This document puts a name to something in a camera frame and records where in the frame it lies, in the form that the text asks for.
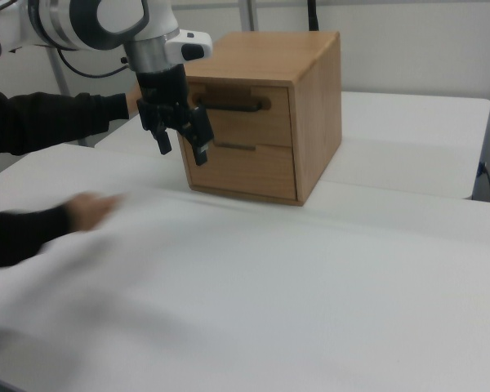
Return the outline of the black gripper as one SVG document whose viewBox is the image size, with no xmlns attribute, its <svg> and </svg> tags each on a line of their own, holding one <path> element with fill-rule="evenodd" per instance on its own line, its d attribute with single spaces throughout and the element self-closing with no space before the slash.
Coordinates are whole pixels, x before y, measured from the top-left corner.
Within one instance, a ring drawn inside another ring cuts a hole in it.
<svg viewBox="0 0 490 392">
<path fill-rule="evenodd" d="M 207 162 L 207 149 L 214 134 L 203 105 L 190 108 L 184 65 L 175 65 L 158 73 L 137 73 L 142 97 L 137 101 L 140 121 L 158 144 L 161 155 L 172 151 L 167 127 L 186 139 L 197 166 Z"/>
</svg>

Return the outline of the person's left hand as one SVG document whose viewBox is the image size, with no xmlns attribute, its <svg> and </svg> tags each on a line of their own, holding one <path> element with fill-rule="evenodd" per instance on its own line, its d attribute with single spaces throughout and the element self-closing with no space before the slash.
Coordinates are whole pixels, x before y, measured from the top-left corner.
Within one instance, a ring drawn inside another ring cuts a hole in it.
<svg viewBox="0 0 490 392">
<path fill-rule="evenodd" d="M 134 86 L 125 93 L 127 102 L 127 112 L 130 117 L 138 112 L 138 100 L 142 97 L 140 86 L 135 83 Z"/>
</svg>

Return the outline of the person's right hand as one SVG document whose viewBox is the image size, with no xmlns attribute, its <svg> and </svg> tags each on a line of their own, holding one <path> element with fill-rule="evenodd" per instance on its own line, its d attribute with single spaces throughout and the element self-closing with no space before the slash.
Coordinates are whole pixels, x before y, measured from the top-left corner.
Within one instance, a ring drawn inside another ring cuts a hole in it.
<svg viewBox="0 0 490 392">
<path fill-rule="evenodd" d="M 121 203 L 122 195 L 102 196 L 80 193 L 65 202 L 69 216 L 69 232 L 91 231 L 104 221 Z"/>
</svg>

